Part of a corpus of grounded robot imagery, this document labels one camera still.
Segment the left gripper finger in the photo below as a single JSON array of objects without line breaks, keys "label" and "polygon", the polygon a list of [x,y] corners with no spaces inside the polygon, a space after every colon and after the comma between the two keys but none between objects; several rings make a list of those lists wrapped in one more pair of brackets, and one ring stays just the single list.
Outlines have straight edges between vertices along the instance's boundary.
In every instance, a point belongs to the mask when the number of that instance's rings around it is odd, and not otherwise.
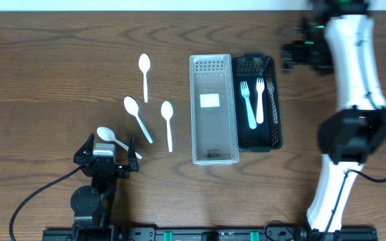
[{"label": "left gripper finger", "polygon": [[86,142],[75,152],[75,157],[86,157],[87,155],[91,155],[93,151],[94,145],[94,133],[91,133]]},{"label": "left gripper finger", "polygon": [[133,135],[131,135],[130,139],[129,139],[129,148],[128,148],[127,160],[129,162],[129,165],[138,165]]}]

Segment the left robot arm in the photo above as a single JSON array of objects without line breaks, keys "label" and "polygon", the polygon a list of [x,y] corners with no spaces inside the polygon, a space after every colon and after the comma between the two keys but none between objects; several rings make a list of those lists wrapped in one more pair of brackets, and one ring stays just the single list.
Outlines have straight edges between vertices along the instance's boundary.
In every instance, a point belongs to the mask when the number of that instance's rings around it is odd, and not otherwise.
[{"label": "left robot arm", "polygon": [[90,185],[78,188],[70,199],[74,211],[72,240],[126,240],[122,228],[111,224],[111,208],[117,190],[117,180],[127,179],[139,171],[134,138],[129,140],[127,165],[115,163],[115,148],[95,145],[94,135],[75,152],[73,162],[92,179]]}]

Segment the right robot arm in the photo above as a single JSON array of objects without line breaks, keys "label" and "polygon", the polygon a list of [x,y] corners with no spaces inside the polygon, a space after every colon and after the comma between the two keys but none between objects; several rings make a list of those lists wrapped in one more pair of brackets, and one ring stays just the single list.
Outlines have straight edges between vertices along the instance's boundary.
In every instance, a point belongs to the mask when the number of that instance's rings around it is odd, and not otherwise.
[{"label": "right robot arm", "polygon": [[303,39],[281,49],[283,70],[309,65],[336,80],[336,112],[318,129],[322,170],[306,212],[307,240],[365,240],[371,233],[344,231],[342,214],[357,177],[386,139],[386,100],[373,49],[374,20],[368,1],[315,0],[304,19]]}]

